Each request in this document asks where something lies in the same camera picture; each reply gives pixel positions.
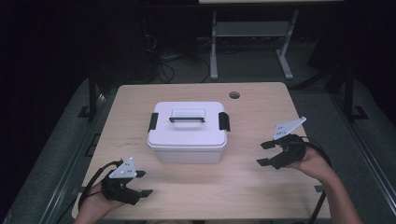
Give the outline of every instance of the wooden table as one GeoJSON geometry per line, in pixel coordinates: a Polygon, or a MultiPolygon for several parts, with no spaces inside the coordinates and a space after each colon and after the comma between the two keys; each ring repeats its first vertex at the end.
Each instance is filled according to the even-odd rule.
{"type": "MultiPolygon", "coordinates": [[[[143,178],[130,189],[153,189],[135,206],[114,210],[109,219],[309,218],[318,202],[319,182],[296,170],[261,167],[281,148],[263,150],[279,122],[299,118],[282,83],[133,85],[120,87],[83,185],[110,161],[134,157],[143,178]],[[237,91],[239,99],[229,93],[237,91]],[[161,163],[147,143],[149,120],[163,101],[218,101],[230,116],[231,131],[220,163],[161,163]]],[[[294,133],[304,135],[303,127],[294,133]]],[[[73,209],[73,217],[78,213],[73,209]]],[[[325,202],[318,218],[329,218],[325,202]]]]}

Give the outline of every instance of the container lid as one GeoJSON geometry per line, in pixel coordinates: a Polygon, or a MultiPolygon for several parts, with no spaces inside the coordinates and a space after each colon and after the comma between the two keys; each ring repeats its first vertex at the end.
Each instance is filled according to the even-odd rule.
{"type": "Polygon", "coordinates": [[[222,150],[227,131],[228,115],[219,102],[160,102],[151,116],[148,144],[156,150],[222,150]]]}

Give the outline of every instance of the white metal frame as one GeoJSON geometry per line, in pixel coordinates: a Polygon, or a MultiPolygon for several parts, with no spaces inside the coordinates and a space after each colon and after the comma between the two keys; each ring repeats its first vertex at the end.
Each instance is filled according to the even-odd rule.
{"type": "Polygon", "coordinates": [[[289,21],[217,21],[217,13],[213,12],[212,20],[212,51],[210,52],[210,77],[219,78],[216,57],[217,36],[284,36],[285,42],[281,49],[276,50],[283,73],[286,79],[293,79],[289,64],[286,60],[286,51],[297,21],[298,10],[294,10],[289,21]]]}

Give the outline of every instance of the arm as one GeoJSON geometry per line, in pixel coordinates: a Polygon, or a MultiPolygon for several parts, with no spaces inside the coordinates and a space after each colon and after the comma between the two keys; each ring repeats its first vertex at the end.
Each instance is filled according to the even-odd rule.
{"type": "MultiPolygon", "coordinates": [[[[102,183],[99,182],[90,189],[90,194],[100,192],[101,189],[102,183]]],[[[110,211],[123,205],[124,203],[108,200],[101,192],[93,194],[85,199],[79,209],[75,224],[95,223],[105,217],[110,211]]]]}
{"type": "Polygon", "coordinates": [[[323,185],[328,197],[333,223],[362,223],[343,182],[313,148],[308,147],[304,158],[288,167],[317,179],[323,185]]]}

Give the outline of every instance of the table leg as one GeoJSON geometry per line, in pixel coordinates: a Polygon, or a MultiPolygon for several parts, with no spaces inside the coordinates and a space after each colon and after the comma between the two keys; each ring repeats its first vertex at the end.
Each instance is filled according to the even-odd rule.
{"type": "Polygon", "coordinates": [[[286,51],[288,50],[289,42],[291,39],[291,35],[293,34],[294,24],[297,21],[299,11],[294,10],[291,15],[288,30],[285,34],[285,43],[283,44],[281,49],[276,50],[276,56],[279,59],[280,65],[282,66],[283,73],[285,74],[286,79],[293,79],[293,74],[289,68],[288,61],[285,58],[286,51]]]}
{"type": "Polygon", "coordinates": [[[218,60],[216,58],[216,11],[213,12],[212,21],[212,51],[210,52],[210,78],[218,79],[218,60]]]}

